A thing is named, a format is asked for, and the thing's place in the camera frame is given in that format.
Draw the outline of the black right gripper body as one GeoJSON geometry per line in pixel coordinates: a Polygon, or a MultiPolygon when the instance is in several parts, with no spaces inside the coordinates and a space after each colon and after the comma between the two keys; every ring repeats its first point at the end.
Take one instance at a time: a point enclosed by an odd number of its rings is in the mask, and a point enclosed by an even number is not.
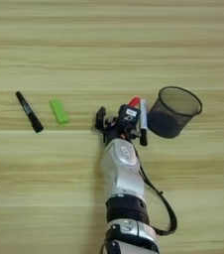
{"type": "Polygon", "coordinates": [[[131,131],[137,130],[136,125],[129,121],[121,121],[119,118],[114,117],[112,122],[105,121],[103,131],[103,142],[108,145],[114,139],[123,139],[132,142],[131,131]]]}

